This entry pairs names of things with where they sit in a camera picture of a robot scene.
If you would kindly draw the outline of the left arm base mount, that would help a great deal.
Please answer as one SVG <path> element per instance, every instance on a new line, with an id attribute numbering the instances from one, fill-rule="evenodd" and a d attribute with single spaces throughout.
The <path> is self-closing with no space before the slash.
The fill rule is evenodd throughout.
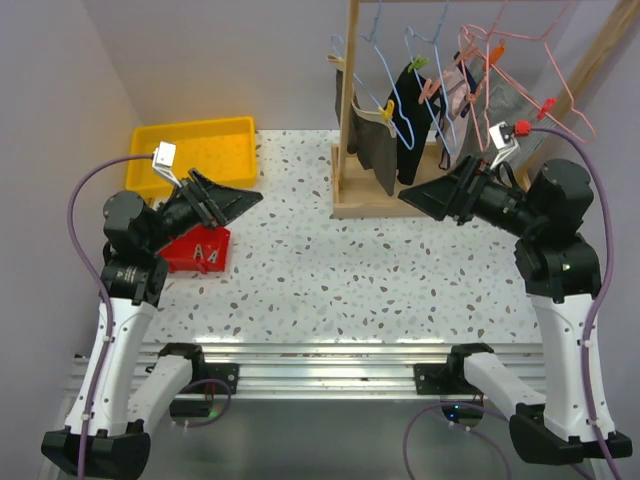
<path id="1" fill-rule="evenodd" d="M 240 378 L 240 365 L 238 363 L 204 363 L 197 367 L 196 373 L 193 376 L 193 381 L 204 380 L 207 378 L 222 381 L 229 387 L 231 394 L 234 395 Z M 192 392 L 200 394 L 216 394 L 217 392 L 220 392 L 221 394 L 225 393 L 222 387 L 216 385 L 199 385 L 194 387 Z"/>

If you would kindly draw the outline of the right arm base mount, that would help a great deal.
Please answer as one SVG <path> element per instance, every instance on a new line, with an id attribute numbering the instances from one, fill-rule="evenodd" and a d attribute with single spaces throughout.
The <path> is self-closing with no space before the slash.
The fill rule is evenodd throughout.
<path id="1" fill-rule="evenodd" d="M 418 395 L 479 395 L 480 391 L 452 374 L 445 363 L 413 365 L 415 390 Z"/>

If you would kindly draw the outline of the green clothespin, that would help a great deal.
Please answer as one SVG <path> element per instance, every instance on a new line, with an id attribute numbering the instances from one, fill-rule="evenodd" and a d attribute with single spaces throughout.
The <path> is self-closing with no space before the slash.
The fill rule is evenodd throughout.
<path id="1" fill-rule="evenodd" d="M 430 59 L 428 57 L 416 55 L 407 66 L 407 72 L 412 73 L 414 71 L 419 71 L 421 68 L 427 65 L 429 61 Z"/>

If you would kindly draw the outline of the black underwear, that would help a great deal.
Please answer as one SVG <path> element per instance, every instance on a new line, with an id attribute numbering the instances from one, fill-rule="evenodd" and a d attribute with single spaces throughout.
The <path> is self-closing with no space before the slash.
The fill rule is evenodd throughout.
<path id="1" fill-rule="evenodd" d="M 431 113 L 437 114 L 418 102 L 425 79 L 406 66 L 396 80 L 388 99 L 395 104 L 392 120 L 397 130 L 397 178 L 403 185 L 412 185 L 419 167 L 428 132 L 433 122 Z"/>

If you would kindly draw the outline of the pink clothespin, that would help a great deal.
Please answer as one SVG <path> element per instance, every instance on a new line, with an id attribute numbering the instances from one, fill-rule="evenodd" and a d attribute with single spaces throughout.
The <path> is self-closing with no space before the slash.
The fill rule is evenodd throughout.
<path id="1" fill-rule="evenodd" d="M 425 101 L 429 100 L 434 94 L 438 92 L 440 86 L 440 80 L 432 81 L 431 79 L 426 79 L 422 86 L 418 103 L 423 104 Z"/>

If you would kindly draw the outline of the grey brown underwear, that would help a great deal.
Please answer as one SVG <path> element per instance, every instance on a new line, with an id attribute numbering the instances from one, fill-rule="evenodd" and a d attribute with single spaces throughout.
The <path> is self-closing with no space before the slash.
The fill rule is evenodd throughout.
<path id="1" fill-rule="evenodd" d="M 353 94 L 349 110 L 347 152 L 356 155 L 364 170 L 372 170 L 388 196 L 394 194 L 397 172 L 397 136 L 378 112 L 360 108 Z"/>

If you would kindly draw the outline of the yellow clothespin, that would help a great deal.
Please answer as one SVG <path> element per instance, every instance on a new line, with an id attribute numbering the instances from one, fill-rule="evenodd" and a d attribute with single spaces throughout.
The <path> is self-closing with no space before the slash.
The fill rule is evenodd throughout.
<path id="1" fill-rule="evenodd" d="M 334 55 L 334 54 L 329 54 L 327 56 L 327 60 L 336 70 L 339 70 L 339 71 L 343 71 L 344 70 L 345 61 L 341 56 Z"/>
<path id="2" fill-rule="evenodd" d="M 387 100 L 387 103 L 384 107 L 379 106 L 378 112 L 386 125 L 391 125 L 393 123 L 393 112 L 395 109 L 395 102 L 391 99 Z"/>

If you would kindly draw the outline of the blue wire hanger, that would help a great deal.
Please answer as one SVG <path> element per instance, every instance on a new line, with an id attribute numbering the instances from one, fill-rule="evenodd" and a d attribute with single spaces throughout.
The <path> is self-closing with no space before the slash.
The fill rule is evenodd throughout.
<path id="1" fill-rule="evenodd" d="M 378 23 L 379 23 L 379 16 L 376 16 L 373 20 L 371 31 L 367 35 L 359 33 L 358 23 L 355 23 L 353 27 L 347 28 L 348 30 L 347 36 L 354 34 L 354 41 L 357 41 L 358 39 L 362 39 L 366 43 L 370 44 L 371 47 L 376 52 L 379 58 L 379 61 L 381 62 L 381 65 L 384 67 L 386 77 L 391 86 L 390 99 L 395 102 L 395 109 L 393 112 L 393 123 L 387 126 L 391 128 L 391 130 L 395 133 L 395 135 L 400 139 L 400 141 L 404 144 L 406 148 L 408 148 L 409 150 L 413 150 L 414 147 L 416 146 L 416 137 L 415 137 L 413 125 L 411 123 L 411 120 L 403 110 L 403 101 L 401 100 L 401 96 L 396 86 L 394 77 L 392 75 L 392 71 L 389 68 L 389 65 L 386 61 L 385 56 L 383 55 L 382 51 L 379 49 L 378 35 L 377 35 Z M 376 105 L 377 108 L 379 106 L 384 107 L 386 105 L 387 101 L 385 104 L 382 104 L 376 98 L 376 96 L 374 95 L 374 92 L 368 88 L 368 86 L 362 81 L 362 79 L 357 75 L 355 71 L 351 73 L 351 77 L 353 80 L 357 82 L 357 84 L 361 87 L 361 89 L 370 97 L 371 101 Z"/>
<path id="2" fill-rule="evenodd" d="M 441 17 L 439 19 L 439 22 L 438 22 L 438 25 L 437 25 L 437 28 L 436 28 L 436 32 L 435 32 L 434 36 L 431 39 L 428 39 L 428 38 L 422 36 L 421 34 L 416 33 L 411 27 L 407 26 L 406 29 L 405 29 L 404 40 L 405 40 L 405 45 L 406 45 L 407 52 L 409 54 L 410 60 L 412 60 L 416 56 L 412 52 L 411 42 L 410 42 L 411 39 L 418 38 L 418 39 L 422 40 L 424 43 L 427 43 L 427 44 L 429 44 L 429 45 L 431 45 L 433 47 L 434 55 L 435 55 L 435 62 L 436 62 L 437 71 L 438 71 L 437 80 L 441 81 L 441 86 L 440 86 L 440 89 L 438 90 L 438 92 L 436 94 L 434 94 L 432 97 L 436 96 L 440 100 L 440 111 L 439 111 L 439 113 L 443 116 L 443 118 L 449 124 L 450 131 L 451 131 L 451 133 L 453 135 L 453 140 L 452 141 L 447 141 L 446 140 L 446 135 L 442 131 L 441 127 L 440 127 L 440 121 L 436 119 L 435 114 L 432 111 L 432 108 L 430 106 L 430 99 L 432 97 L 429 100 L 425 101 L 424 103 L 426 104 L 426 107 L 429 110 L 429 113 L 430 113 L 430 115 L 432 117 L 432 120 L 433 120 L 433 125 L 436 127 L 437 133 L 439 135 L 439 138 L 442 141 L 444 149 L 446 150 L 448 155 L 451 155 L 452 148 L 456 147 L 458 145 L 458 142 L 457 142 L 456 134 L 455 134 L 455 131 L 454 131 L 453 120 L 450 117 L 450 105 L 449 105 L 449 100 L 448 100 L 448 94 L 446 92 L 445 73 L 448 73 L 448 72 L 446 72 L 441 67 L 440 55 L 439 55 L 440 32 L 441 32 L 442 26 L 444 24 L 445 17 L 447 15 L 448 7 L 449 7 L 449 2 L 446 1 L 445 2 L 445 6 L 444 6 L 444 10 L 443 10 L 443 12 L 441 14 Z"/>

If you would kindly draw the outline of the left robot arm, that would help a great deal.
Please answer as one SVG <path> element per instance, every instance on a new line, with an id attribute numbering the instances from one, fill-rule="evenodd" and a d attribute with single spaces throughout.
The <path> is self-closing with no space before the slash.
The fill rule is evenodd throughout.
<path id="1" fill-rule="evenodd" d="M 168 201 L 152 208 L 124 190 L 104 204 L 104 267 L 97 273 L 101 301 L 87 370 L 64 426 L 44 435 L 41 452 L 78 479 L 137 479 L 148 462 L 151 437 L 181 392 L 206 384 L 201 347 L 169 343 L 148 378 L 132 387 L 145 334 L 157 312 L 169 264 L 160 252 L 197 226 L 222 227 L 261 202 L 261 193 L 217 184 L 195 169 Z"/>

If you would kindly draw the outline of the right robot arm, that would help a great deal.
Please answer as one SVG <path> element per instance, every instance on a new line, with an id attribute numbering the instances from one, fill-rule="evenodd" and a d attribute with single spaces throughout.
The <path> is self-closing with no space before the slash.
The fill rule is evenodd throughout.
<path id="1" fill-rule="evenodd" d="M 566 159 L 547 161 L 528 190 L 504 185 L 496 175 L 481 159 L 468 157 L 398 197 L 435 220 L 451 217 L 464 224 L 479 218 L 516 237 L 515 264 L 540 328 L 546 391 L 525 384 L 485 344 L 451 349 L 447 384 L 487 395 L 506 417 L 512 444 L 527 463 L 629 457 L 632 441 L 616 428 L 604 397 L 597 335 L 582 338 L 602 291 L 597 253 L 578 232 L 594 198 L 591 177 Z"/>

